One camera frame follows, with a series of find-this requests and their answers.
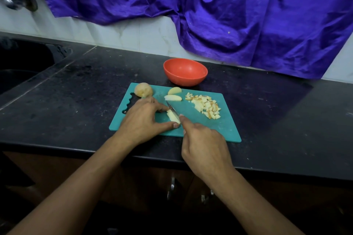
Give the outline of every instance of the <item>teal cutting board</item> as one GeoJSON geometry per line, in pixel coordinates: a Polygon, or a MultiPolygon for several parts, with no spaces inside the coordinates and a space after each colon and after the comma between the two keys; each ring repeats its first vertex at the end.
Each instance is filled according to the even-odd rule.
{"type": "MultiPolygon", "coordinates": [[[[132,98],[131,94],[133,94],[135,86],[137,83],[131,83],[129,88],[127,89],[124,98],[122,99],[117,112],[109,126],[110,130],[116,131],[118,130],[121,121],[125,117],[123,111],[127,109],[127,105],[132,98]]],[[[157,99],[160,103],[165,103],[164,96],[168,94],[168,91],[171,89],[170,87],[166,86],[153,86],[153,97],[157,99]]],[[[226,141],[229,142],[241,142],[241,138],[239,135],[238,130],[236,129],[236,125],[233,121],[231,113],[227,107],[226,101],[221,93],[214,93],[214,92],[205,92],[205,91],[197,91],[197,90],[189,90],[189,89],[182,89],[181,93],[176,95],[181,96],[183,98],[182,101],[170,101],[169,103],[173,106],[173,108],[177,111],[177,113],[181,113],[188,117],[192,122],[201,123],[210,129],[215,129],[219,133],[221,133],[226,141]],[[185,100],[185,95],[190,92],[193,95],[205,95],[210,96],[212,99],[216,100],[218,103],[220,110],[219,119],[208,119],[204,114],[199,113],[195,108],[194,104],[185,100]]],[[[169,117],[166,113],[156,113],[156,122],[167,122],[169,121],[169,117]]],[[[161,135],[168,135],[174,137],[183,137],[183,128],[179,127],[177,129],[167,131],[162,133],[161,135]]]]}

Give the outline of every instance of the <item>knife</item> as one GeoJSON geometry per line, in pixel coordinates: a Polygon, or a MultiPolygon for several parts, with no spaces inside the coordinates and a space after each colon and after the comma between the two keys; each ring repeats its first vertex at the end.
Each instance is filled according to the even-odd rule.
{"type": "Polygon", "coordinates": [[[178,118],[178,120],[180,121],[179,119],[179,114],[177,113],[177,111],[169,104],[168,101],[165,101],[168,105],[168,107],[170,108],[170,110],[174,113],[175,117],[178,118]]]}

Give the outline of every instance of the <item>orange bowl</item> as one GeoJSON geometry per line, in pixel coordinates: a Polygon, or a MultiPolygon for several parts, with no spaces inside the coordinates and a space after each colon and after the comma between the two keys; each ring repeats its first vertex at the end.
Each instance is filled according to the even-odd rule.
{"type": "Polygon", "coordinates": [[[189,59],[166,60],[163,68],[168,79],[178,86],[196,86],[208,73],[201,63],[189,59]]]}

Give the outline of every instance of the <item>purple cloth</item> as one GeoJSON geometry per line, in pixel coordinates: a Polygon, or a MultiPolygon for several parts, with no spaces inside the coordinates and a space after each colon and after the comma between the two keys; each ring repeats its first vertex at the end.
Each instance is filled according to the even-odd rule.
{"type": "Polygon", "coordinates": [[[55,17],[98,24],[170,16],[192,53],[321,78],[353,32],[353,0],[46,0],[55,17]]]}

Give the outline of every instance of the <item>black countertop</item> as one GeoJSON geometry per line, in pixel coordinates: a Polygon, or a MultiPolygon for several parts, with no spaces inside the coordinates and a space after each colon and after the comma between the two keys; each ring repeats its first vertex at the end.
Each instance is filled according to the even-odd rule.
{"type": "MultiPolygon", "coordinates": [[[[174,86],[168,57],[96,47],[0,96],[2,150],[77,156],[95,152],[131,82],[174,86]]],[[[242,171],[353,180],[353,84],[203,63],[195,89],[224,95],[241,143],[228,143],[242,171]]],[[[182,138],[157,136],[126,162],[187,167],[182,138]]]]}

